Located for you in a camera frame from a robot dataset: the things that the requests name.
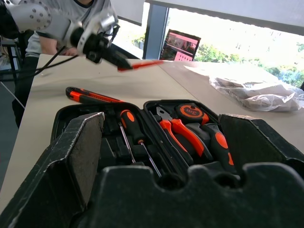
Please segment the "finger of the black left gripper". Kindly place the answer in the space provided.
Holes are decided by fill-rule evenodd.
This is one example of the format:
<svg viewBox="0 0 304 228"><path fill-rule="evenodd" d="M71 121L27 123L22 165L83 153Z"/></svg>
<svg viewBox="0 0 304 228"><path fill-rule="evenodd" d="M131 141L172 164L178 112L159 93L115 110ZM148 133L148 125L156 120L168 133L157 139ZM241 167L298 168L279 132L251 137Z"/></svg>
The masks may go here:
<svg viewBox="0 0 304 228"><path fill-rule="evenodd" d="M117 68L132 68L124 55L112 47L107 49L107 61L117 66Z"/></svg>
<svg viewBox="0 0 304 228"><path fill-rule="evenodd" d="M118 55L105 56L105 57L103 57L103 59L105 61L109 62L110 64L116 66L117 68L118 67L126 67L126 68L130 67L129 62L125 58L118 56Z"/></svg>

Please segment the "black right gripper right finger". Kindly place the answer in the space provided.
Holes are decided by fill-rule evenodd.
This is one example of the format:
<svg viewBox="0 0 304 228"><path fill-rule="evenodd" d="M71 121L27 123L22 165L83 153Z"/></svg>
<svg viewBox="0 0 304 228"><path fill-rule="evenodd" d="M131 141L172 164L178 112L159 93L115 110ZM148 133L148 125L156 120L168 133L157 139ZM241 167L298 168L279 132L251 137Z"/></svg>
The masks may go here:
<svg viewBox="0 0 304 228"><path fill-rule="evenodd" d="M304 154L264 120L237 114L220 114L218 121L238 172L249 163L282 163L304 178Z"/></svg>

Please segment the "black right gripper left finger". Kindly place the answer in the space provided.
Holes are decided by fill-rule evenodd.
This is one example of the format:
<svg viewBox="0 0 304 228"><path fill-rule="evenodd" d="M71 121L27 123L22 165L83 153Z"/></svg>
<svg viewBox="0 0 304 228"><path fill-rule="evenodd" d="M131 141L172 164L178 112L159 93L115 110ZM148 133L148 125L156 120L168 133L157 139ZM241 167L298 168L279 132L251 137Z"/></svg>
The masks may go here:
<svg viewBox="0 0 304 228"><path fill-rule="evenodd" d="M70 227L90 199L104 120L97 112L70 121L0 214L0 228Z"/></svg>

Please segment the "red slim screwdriver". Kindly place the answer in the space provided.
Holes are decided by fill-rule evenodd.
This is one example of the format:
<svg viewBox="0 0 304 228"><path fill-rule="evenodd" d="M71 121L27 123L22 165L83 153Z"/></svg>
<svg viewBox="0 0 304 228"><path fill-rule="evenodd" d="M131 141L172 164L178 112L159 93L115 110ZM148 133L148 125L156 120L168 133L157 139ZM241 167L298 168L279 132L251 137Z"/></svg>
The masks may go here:
<svg viewBox="0 0 304 228"><path fill-rule="evenodd" d="M140 62L140 63L136 63L131 65L131 67L126 68L126 67L118 67L117 70L118 71L128 71L128 70L136 70L142 67L150 67L150 66L154 66L154 65L161 65L163 64L165 61L163 60L153 60L153 61L146 61L146 62Z"/></svg>

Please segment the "black plastic tool case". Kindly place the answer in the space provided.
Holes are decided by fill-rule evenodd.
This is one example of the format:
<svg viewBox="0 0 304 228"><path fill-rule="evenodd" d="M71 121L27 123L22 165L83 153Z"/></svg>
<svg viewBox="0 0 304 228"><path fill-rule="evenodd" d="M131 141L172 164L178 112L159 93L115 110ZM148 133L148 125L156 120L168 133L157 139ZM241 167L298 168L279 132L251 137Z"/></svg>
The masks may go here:
<svg viewBox="0 0 304 228"><path fill-rule="evenodd" d="M98 168L100 170L110 166L146 166L152 168L155 176L158 177L160 184L164 186L180 186L184 184L187 180L188 168L193 165L202 165L206 167L218 180L230 181L232 179L238 179L238 173L232 174L224 170L220 162L211 152L210 153L214 159L213 161L202 159L195 160L194 162L192 162L192 160L185 161L177 148L169 141L167 135L159 125L161 118L156 113L156 107L160 106L167 111L172 118L179 119L175 111L175 107L186 103L194 103L208 115L208 124L217 124L222 132L217 120L217 115L203 104L193 100L158 100L146 102L143 105L143 108L138 108L133 104L127 103L81 103L66 106L60 109L56 114L51 138L56 139L61 133L63 133L72 119L85 114L103 112L105 120L98 163ZM161 172L161 177L156 174L144 147L139 144L134 144L132 136L123 126L120 117L120 113L123 110L130 110L139 121L141 131L146 137L144 145ZM127 135L136 163L132 163L130 153L118 124L119 122L122 123ZM210 136L208 132L205 132L200 128L202 125L199 123L188 123L185 125L205 143L209 150Z"/></svg>

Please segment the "orange black utility knife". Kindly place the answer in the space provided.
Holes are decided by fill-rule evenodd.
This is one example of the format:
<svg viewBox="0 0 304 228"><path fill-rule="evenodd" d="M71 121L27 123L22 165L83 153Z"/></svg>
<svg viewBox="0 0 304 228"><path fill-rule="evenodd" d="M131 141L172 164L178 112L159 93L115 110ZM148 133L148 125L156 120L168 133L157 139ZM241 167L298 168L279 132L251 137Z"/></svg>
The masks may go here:
<svg viewBox="0 0 304 228"><path fill-rule="evenodd" d="M123 103L122 100L112 98L109 96L101 95L88 91L85 89L80 89L77 87L67 87L66 96L76 102L82 104L95 104L95 103Z"/></svg>

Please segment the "person in grey shirt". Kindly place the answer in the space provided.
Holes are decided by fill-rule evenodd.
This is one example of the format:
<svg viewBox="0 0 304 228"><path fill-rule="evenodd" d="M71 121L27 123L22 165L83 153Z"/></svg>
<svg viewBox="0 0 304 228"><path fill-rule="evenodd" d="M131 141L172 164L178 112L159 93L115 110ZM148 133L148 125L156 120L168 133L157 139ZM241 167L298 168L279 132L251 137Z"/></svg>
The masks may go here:
<svg viewBox="0 0 304 228"><path fill-rule="evenodd" d="M111 0L42 0L48 6L59 11L73 22L81 22L86 25L90 19L99 13L103 8L111 6ZM33 78L38 65L40 54L55 55L63 48L62 42L53 39L50 35L36 32L28 39L23 70L28 72L19 75L20 80L15 82L16 99L12 102L12 109L15 115L17 127L20 126L24 107L31 90Z"/></svg>

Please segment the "clear plastic bag with paper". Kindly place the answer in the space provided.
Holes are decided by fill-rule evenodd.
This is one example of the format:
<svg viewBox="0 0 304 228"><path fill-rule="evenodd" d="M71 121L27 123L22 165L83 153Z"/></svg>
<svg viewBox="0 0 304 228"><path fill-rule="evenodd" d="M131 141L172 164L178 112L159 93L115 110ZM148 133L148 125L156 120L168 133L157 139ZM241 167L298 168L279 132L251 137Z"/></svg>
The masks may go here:
<svg viewBox="0 0 304 228"><path fill-rule="evenodd" d="M294 112L304 108L304 91L257 66L203 63L186 69L209 78L209 84L250 111Z"/></svg>

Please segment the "laptop with red screen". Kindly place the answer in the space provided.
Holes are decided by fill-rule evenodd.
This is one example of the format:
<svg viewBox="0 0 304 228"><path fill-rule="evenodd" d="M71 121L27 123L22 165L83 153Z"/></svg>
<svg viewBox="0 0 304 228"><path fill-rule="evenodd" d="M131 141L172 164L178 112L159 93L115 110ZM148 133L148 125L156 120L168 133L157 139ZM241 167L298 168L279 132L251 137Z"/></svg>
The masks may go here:
<svg viewBox="0 0 304 228"><path fill-rule="evenodd" d="M169 29L159 60L193 61L201 38Z"/></svg>

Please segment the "orange black tape measure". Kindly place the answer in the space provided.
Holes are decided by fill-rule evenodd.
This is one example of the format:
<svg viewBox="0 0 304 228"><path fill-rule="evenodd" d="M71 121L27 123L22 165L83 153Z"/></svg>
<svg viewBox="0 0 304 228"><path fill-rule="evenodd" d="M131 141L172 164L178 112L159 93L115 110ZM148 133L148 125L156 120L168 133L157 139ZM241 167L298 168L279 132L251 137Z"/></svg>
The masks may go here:
<svg viewBox="0 0 304 228"><path fill-rule="evenodd" d="M180 104L175 107L177 116L185 123L199 123L204 125L209 122L208 115L194 103Z"/></svg>

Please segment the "thin steel shaft screwdriver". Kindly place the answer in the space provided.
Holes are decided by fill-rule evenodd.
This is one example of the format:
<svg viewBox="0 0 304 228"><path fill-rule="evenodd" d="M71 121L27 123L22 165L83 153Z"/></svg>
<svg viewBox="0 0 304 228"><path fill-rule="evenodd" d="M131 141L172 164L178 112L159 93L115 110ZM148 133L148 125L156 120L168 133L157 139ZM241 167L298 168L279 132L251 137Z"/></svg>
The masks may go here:
<svg viewBox="0 0 304 228"><path fill-rule="evenodd" d="M132 149L131 149L131 146L130 146L130 144L129 144L127 135L126 135L126 133L125 133L125 131L124 131L124 128L123 128L123 126L122 126L122 123L119 122L118 124L119 124L120 130L121 130L121 133L122 133L122 135L123 135L123 139L124 139L124 141L125 141L125 144L126 144L126 146L127 146L127 149L128 149L128 151L129 151L129 153L130 153L132 163L136 163L136 160L135 160L135 158L134 158L134 156L133 156Z"/></svg>

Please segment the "grey window post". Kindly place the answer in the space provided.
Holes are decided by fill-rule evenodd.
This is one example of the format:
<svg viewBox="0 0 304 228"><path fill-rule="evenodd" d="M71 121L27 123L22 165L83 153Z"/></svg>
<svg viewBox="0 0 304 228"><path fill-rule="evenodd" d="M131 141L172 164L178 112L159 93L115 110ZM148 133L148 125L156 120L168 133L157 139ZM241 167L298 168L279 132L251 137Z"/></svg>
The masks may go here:
<svg viewBox="0 0 304 228"><path fill-rule="evenodd" d="M159 59L165 37L169 8L150 4L145 32L143 59Z"/></svg>

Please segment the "orange handled pliers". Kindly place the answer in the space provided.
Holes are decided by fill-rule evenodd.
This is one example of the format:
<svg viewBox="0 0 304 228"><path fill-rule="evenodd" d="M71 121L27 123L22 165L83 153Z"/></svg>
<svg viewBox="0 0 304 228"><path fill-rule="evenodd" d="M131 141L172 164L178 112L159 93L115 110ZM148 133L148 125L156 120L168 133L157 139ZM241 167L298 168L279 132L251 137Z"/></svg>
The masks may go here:
<svg viewBox="0 0 304 228"><path fill-rule="evenodd" d="M161 118L160 127L167 135L169 141L181 153L185 161L194 162L202 159L213 161L213 156L205 143L185 124L181 119L172 118L170 114L160 106L156 107L156 113Z"/></svg>

